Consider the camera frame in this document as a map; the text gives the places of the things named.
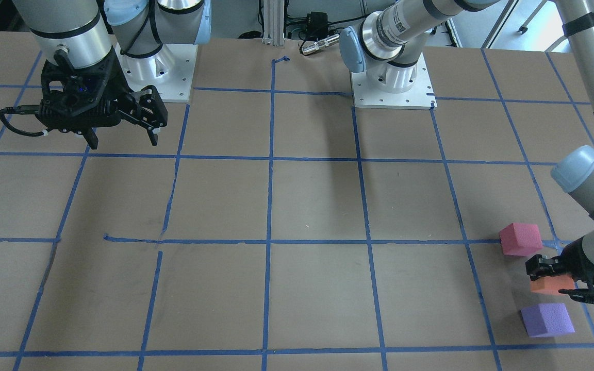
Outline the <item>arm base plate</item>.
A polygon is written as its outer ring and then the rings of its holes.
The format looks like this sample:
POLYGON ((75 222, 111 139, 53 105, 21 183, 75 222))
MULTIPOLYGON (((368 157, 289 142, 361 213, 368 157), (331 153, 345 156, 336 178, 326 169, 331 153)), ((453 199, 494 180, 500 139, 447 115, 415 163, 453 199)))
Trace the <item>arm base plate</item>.
POLYGON ((137 59, 120 55, 120 45, 115 45, 118 61, 129 87, 142 91, 153 85, 165 103, 188 103, 192 90, 198 45, 165 44, 154 56, 137 59))
POLYGON ((415 65, 402 68, 382 63, 361 73, 350 73, 354 106, 370 109, 433 110, 438 103, 420 54, 415 65))

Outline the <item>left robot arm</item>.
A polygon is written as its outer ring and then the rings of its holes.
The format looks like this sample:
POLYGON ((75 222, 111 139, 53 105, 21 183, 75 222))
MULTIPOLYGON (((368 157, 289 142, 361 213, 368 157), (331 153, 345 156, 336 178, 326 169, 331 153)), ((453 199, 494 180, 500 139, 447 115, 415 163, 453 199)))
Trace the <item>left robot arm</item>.
POLYGON ((162 314, 265 310, 345 320, 566 306, 503 255, 534 225, 545 256, 594 229, 549 176, 593 140, 571 56, 425 49, 437 107, 355 106, 335 48, 304 57, 215 40, 193 103, 163 232, 105 234, 168 261, 151 305, 162 314))

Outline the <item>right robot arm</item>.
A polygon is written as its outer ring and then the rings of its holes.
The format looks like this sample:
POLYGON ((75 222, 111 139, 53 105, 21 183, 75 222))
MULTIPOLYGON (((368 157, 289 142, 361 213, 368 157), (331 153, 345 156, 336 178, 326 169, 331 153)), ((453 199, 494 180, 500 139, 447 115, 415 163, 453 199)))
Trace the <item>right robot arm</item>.
POLYGON ((210 1, 15 1, 45 54, 39 104, 0 109, 20 136, 74 133, 97 149, 96 129, 138 125, 151 145, 166 101, 184 102, 195 53, 212 29, 210 1))

